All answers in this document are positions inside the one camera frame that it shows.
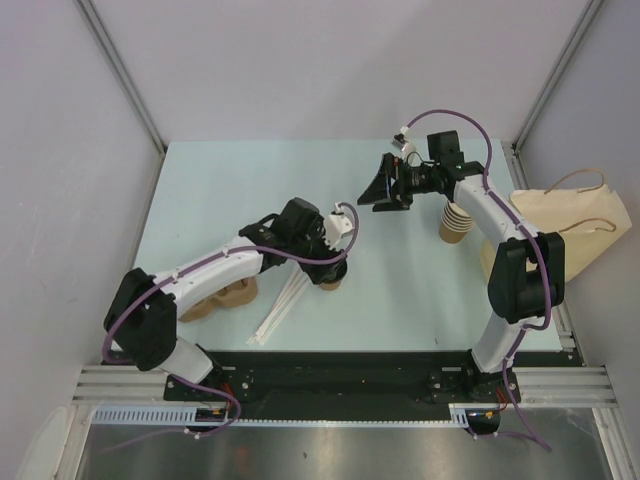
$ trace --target white wall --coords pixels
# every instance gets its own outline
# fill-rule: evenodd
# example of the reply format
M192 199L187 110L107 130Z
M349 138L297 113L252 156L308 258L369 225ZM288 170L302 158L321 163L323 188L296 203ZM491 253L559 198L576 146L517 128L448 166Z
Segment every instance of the white wall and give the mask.
M159 163L70 0L0 3L0 478L99 354Z
M591 364L605 364L640 452L640 2L610 0L525 144L532 187L597 166L634 227L567 286L568 306Z
M438 107L511 140L586 0L94 3L165 141L389 138Z

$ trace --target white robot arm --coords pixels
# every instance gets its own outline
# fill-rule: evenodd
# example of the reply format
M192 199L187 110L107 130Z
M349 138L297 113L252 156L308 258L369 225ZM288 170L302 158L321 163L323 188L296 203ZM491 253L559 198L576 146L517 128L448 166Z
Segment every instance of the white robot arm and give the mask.
M442 132L427 137L431 161L417 166L409 162L415 148L394 137L402 157L386 153L376 177L358 199L358 205L373 205L373 211L409 210L413 195L437 192L456 203L475 220L497 251L489 280L488 293L493 313L478 343L470 351L474 375L496 379L523 328L538 326L546 311L542 275L546 274L552 305L564 298L564 242L557 233L542 233L508 206L495 191L484 167L465 162L458 134ZM544 272L527 272L526 262L539 263L529 239L520 227L526 227L544 259Z
M176 335L177 319L224 287L281 265L287 258L299 261L314 284L339 282L347 273L347 251L336 248L354 227L341 204L325 218L310 203L294 198L279 215L246 226L222 248L186 265L154 275L140 268L131 270L104 321L108 334L103 357L110 358L115 340L140 370L160 368L200 383L213 362L197 345Z

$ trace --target stacked paper cup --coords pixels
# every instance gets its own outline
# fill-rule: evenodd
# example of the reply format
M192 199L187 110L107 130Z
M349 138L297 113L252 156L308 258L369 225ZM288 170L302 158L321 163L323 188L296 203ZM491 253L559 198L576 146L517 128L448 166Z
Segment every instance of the stacked paper cup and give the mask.
M455 203L447 202L442 212L440 238L447 243L458 243L473 228L473 219Z

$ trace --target light blue table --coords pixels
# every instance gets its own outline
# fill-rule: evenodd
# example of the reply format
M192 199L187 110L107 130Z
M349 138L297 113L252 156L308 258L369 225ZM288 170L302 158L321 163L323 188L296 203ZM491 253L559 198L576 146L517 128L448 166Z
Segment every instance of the light blue table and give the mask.
M500 142L491 177L513 190ZM480 140L462 141L466 159L484 163ZM426 158L426 146L419 148ZM299 196L327 214L355 205L377 171L386 140L174 142L170 145L136 259L148 273L221 247L238 230L279 213ZM179 334L211 350L466 350L480 338L490 306L474 228L457 245L438 235L445 198L414 198L410 212L360 207L361 230L349 272L335 292L309 287L264 346L246 345L286 281L287 263L258 277L250 305L179 324ZM526 350L557 351L555 328L529 333Z

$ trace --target paper bag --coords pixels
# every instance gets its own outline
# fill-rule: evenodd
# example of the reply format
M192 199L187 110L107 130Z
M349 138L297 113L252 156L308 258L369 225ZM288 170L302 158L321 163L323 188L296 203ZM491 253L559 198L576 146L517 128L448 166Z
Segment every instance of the paper bag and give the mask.
M567 178L582 172L597 172L597 187L557 190ZM559 232L565 242L565 281L571 280L631 228L631 219L620 197L605 184L604 173L585 168L566 175L549 190L516 190L511 202L533 225L545 233ZM480 253L487 275L488 258L493 266L495 252L483 245Z

